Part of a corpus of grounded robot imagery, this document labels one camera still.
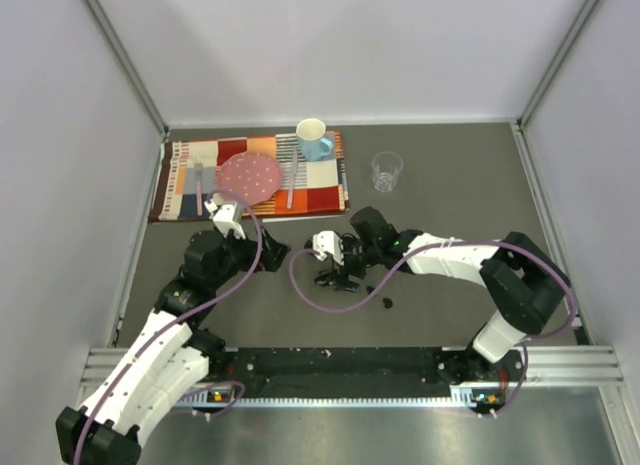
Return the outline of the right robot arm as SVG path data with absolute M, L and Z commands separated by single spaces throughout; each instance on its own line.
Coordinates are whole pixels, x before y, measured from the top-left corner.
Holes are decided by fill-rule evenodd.
M 315 282 L 355 291 L 374 266 L 411 275 L 439 275 L 484 287 L 496 310 L 466 349 L 466 365 L 476 379 L 498 374 L 503 358 L 524 339 L 542 334 L 565 299 L 574 300 L 569 278 L 525 234 L 502 240 L 465 241 L 422 230 L 397 230 L 372 207 L 352 216 L 352 232 L 321 231 L 307 244 L 330 270 Z

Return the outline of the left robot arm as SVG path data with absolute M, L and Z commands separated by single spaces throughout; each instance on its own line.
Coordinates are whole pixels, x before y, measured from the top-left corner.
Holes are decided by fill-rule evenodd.
M 56 420 L 66 464 L 135 464 L 157 425 L 200 380 L 226 372 L 225 343 L 201 329 L 216 293 L 236 275 L 275 272 L 290 248 L 262 229 L 256 240 L 194 234 L 177 276 L 160 292 L 129 350 L 83 404 Z

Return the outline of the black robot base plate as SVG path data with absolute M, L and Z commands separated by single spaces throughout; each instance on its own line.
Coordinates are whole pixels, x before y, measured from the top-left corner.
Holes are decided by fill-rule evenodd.
M 444 397 L 473 376 L 465 353 L 434 347 L 240 348 L 207 379 L 239 381 L 253 399 L 401 399 Z

